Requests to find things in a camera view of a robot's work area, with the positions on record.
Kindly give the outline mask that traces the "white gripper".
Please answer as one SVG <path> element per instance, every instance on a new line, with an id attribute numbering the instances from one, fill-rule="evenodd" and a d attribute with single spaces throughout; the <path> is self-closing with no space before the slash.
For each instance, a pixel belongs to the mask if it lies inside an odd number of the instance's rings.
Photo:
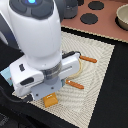
<path id="1" fill-rule="evenodd" d="M 79 71 L 79 57 L 79 52 L 71 51 L 62 55 L 56 67 L 39 71 L 30 67 L 22 56 L 9 66 L 15 94 L 33 101 L 58 91 L 67 77 Z"/>

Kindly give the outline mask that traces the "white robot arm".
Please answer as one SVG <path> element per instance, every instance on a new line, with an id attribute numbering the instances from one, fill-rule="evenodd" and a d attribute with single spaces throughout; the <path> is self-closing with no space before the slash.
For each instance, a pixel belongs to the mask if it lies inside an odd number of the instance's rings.
<path id="1" fill-rule="evenodd" d="M 0 0 L 0 39 L 23 56 L 9 65 L 22 102 L 58 91 L 78 72 L 78 52 L 61 51 L 65 0 Z"/>

